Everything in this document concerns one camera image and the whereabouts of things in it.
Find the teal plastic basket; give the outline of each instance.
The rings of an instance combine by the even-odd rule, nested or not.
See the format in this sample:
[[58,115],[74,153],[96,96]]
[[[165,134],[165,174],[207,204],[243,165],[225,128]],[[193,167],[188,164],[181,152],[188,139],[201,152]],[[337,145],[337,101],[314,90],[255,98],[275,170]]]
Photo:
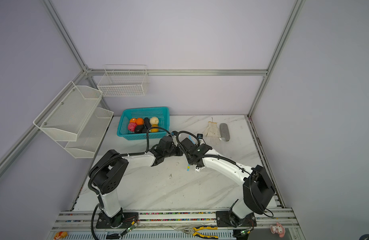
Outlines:
[[[127,140],[140,140],[146,139],[145,133],[135,134],[127,129],[131,118],[152,118],[157,117],[159,119],[159,127],[163,127],[168,130],[170,127],[170,112],[166,107],[157,108],[133,108],[126,109],[123,111],[122,116],[119,120],[118,132],[119,137],[124,137]],[[160,130],[159,132],[149,132],[149,139],[152,138],[162,138],[167,134],[167,132]]]

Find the yellow handle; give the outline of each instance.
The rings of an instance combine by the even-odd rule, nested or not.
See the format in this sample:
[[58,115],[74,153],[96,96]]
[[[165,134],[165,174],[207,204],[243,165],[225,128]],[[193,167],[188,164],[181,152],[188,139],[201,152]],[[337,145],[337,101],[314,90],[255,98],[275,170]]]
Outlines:
[[218,239],[218,236],[203,235],[197,232],[194,233],[193,236],[200,237],[200,238],[206,238],[206,239]]
[[194,229],[194,231],[199,231],[199,230],[203,230],[203,229],[210,229],[210,230],[216,230],[216,229],[218,229],[218,227],[209,227],[209,226],[207,226],[207,227],[199,227],[199,228],[193,228]]

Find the pliers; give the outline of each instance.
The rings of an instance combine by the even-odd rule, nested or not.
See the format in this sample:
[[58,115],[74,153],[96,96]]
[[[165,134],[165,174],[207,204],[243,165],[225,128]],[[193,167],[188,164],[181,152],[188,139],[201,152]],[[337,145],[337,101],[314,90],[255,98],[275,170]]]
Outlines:
[[185,228],[182,230],[182,232],[187,233],[187,234],[192,234],[193,236],[197,236],[200,238],[206,238],[206,239],[218,239],[218,236],[211,236],[211,235],[203,235],[198,233],[197,231],[199,230],[204,230],[204,229],[209,229],[209,230],[216,230],[218,229],[218,227],[193,227],[193,228]]

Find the table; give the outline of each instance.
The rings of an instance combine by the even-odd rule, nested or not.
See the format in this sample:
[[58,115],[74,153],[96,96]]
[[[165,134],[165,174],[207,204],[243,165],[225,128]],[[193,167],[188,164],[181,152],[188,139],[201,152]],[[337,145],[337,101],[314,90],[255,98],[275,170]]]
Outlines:
[[[146,140],[128,141],[117,136],[120,117],[114,117],[103,139],[93,165],[111,149],[119,153],[142,152]],[[214,116],[170,116],[170,131],[203,133],[209,121],[226,123],[230,131],[230,141],[206,143],[222,155],[243,165],[262,165],[244,115]],[[159,139],[151,139],[150,146]],[[237,199],[243,198],[242,186],[228,177],[208,168],[195,171],[190,166],[187,171],[185,156],[169,157],[153,167],[127,170],[117,188],[120,204],[124,210],[173,210],[173,209],[218,209],[229,208]],[[88,189],[88,178],[81,190],[74,211],[92,211],[98,199]],[[277,206],[274,198],[268,208]]]

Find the robotic arm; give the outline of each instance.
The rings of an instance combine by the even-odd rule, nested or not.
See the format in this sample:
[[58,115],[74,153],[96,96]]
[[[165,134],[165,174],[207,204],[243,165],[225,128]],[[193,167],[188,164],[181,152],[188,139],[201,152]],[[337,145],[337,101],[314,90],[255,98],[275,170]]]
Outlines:
[[[177,140],[180,133],[173,132]],[[229,224],[232,227],[239,226],[252,212],[263,214],[275,193],[275,188],[262,166],[253,168],[236,163],[220,155],[211,146],[200,144],[200,141],[194,144],[185,138],[175,146],[172,136],[165,136],[153,149],[137,154],[119,154],[115,150],[109,150],[89,172],[89,188],[96,192],[102,216],[111,223],[112,228],[118,228],[123,221],[117,186],[126,168],[156,166],[165,157],[185,154],[190,165],[212,168],[242,185],[243,199],[237,200],[229,210]]]

